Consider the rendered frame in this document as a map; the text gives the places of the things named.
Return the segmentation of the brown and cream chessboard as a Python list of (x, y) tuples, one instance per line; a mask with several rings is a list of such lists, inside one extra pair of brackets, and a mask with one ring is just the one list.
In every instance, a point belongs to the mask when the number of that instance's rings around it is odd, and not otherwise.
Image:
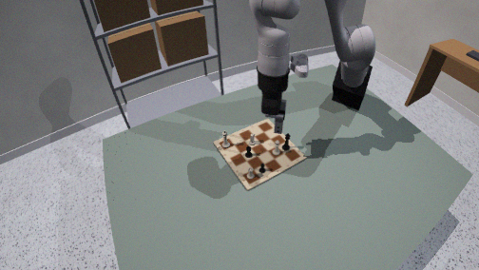
[[(265, 119), (228, 135), (226, 138), (230, 146), (227, 148), (222, 147), (223, 138), (214, 142), (247, 191), (306, 159), (306, 156), (290, 140), (290, 149), (283, 150), (285, 135), (274, 133), (274, 128), (275, 125), (269, 119)], [(255, 134), (254, 145), (249, 145), (251, 134)], [(275, 149), (275, 141), (279, 141), (279, 155), (272, 153)], [(251, 158), (245, 156), (248, 146), (251, 146)], [(265, 164), (264, 173), (259, 172), (261, 164)], [(249, 167), (253, 168), (253, 179), (247, 178)]]

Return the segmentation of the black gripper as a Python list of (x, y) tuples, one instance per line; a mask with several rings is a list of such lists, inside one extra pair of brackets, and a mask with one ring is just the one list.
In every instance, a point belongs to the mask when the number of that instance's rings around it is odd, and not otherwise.
[[(285, 118), (286, 100), (281, 100), (281, 93), (288, 87), (288, 76), (292, 70), (298, 77), (308, 76), (308, 56), (299, 54), (291, 56), (258, 55), (258, 87), (262, 91), (261, 112), (265, 117), (275, 118), (274, 133), (282, 134)], [(281, 113), (281, 114), (279, 114)]]

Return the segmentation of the white chess king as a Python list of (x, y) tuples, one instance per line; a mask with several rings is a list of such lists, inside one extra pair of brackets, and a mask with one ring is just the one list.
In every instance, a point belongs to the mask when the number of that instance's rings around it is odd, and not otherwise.
[(227, 142), (227, 138), (226, 138), (227, 137), (227, 132), (225, 130), (222, 132), (222, 137), (223, 137), (222, 147), (224, 147), (224, 148), (229, 147), (230, 143)]

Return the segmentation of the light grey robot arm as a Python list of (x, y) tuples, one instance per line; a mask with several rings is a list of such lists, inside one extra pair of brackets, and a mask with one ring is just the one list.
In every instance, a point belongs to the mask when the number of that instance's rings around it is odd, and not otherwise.
[[(374, 58), (374, 33), (365, 24), (343, 28), (343, 13), (347, 0), (324, 1), (335, 50), (341, 61), (341, 79), (348, 87), (359, 87)], [(287, 55), (290, 32), (275, 23), (272, 17), (293, 19), (299, 12), (300, 0), (249, 0), (249, 5), (259, 35), (259, 52), (274, 57)]]

